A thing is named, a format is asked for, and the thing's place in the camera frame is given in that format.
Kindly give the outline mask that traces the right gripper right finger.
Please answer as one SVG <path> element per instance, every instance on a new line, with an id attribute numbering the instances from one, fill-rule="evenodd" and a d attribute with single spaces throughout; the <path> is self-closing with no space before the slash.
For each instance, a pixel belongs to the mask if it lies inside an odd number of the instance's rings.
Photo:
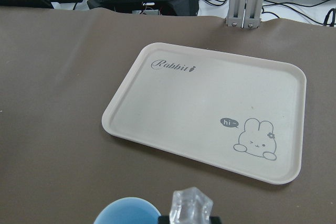
<path id="1" fill-rule="evenodd" d="M 218 216 L 210 216 L 209 223 L 210 224 L 222 224 L 222 220 Z"/>

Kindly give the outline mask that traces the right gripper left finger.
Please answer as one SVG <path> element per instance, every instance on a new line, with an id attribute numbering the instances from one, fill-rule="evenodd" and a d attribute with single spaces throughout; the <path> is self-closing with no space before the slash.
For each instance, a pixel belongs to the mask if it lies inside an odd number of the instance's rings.
<path id="1" fill-rule="evenodd" d="M 158 216 L 157 224 L 170 224 L 169 216 Z"/>

